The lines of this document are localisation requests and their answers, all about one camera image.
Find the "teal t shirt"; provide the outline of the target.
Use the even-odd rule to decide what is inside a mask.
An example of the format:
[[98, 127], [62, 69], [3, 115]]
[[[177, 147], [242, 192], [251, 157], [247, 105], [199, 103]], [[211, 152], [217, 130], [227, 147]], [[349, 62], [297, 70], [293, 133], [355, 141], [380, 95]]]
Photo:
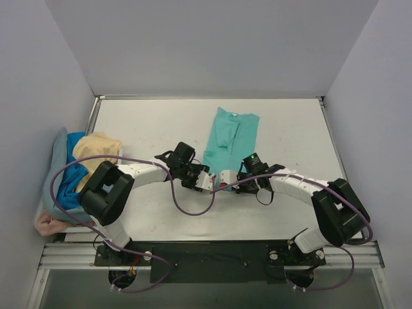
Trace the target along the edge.
[[255, 152], [259, 120], [260, 117], [253, 113], [217, 109], [202, 159], [210, 173], [239, 171], [242, 160]]

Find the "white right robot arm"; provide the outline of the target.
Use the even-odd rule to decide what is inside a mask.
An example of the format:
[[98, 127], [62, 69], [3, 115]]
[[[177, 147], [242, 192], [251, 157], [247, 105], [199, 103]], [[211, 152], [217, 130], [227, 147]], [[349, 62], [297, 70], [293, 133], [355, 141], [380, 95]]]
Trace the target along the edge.
[[268, 190], [295, 198], [311, 207], [317, 225], [298, 232], [290, 240], [287, 255], [290, 261], [302, 263], [310, 253], [326, 245], [360, 245], [373, 237], [370, 216], [347, 180], [334, 181], [307, 178], [283, 165], [269, 166], [254, 153], [242, 160], [237, 180], [239, 188]]

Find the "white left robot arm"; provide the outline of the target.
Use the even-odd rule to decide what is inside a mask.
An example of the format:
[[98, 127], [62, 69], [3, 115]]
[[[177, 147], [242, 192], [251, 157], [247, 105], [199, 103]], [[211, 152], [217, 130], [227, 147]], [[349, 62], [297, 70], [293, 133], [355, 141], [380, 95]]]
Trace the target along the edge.
[[133, 189], [157, 182], [181, 181], [182, 187], [197, 192], [214, 189], [216, 175], [210, 167], [194, 163], [195, 150], [184, 142], [175, 149], [133, 164], [114, 164], [106, 157], [78, 195], [79, 204], [96, 223], [110, 247], [109, 257], [118, 265], [131, 261], [132, 239], [120, 220]]

